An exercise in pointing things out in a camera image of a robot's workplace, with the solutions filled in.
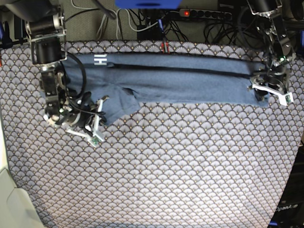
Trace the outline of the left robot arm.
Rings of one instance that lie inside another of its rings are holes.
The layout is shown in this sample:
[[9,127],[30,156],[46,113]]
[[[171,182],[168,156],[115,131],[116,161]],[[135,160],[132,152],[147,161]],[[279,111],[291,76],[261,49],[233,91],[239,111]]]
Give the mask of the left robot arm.
[[258,101],[268,94],[278,97],[281,105],[287,106],[294,101],[289,91],[290,71],[287,65],[295,60],[296,53],[287,34],[282,16],[280,0],[249,0],[252,15],[265,18],[265,25],[257,26],[267,45],[265,68],[255,71],[250,78],[249,90],[255,91]]

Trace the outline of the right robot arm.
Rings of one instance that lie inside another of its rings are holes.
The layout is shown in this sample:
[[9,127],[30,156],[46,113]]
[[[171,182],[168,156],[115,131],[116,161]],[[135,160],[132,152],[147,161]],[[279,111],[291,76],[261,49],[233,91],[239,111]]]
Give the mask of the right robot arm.
[[[1,5],[25,21],[31,61],[41,68],[40,86],[45,95],[44,118],[55,127],[68,125],[70,132],[79,127],[93,136],[104,117],[102,102],[95,104],[86,91],[86,70],[81,61],[66,51],[64,11],[49,0],[2,0]],[[63,61],[71,58],[80,68],[82,84],[79,92],[67,87]]]

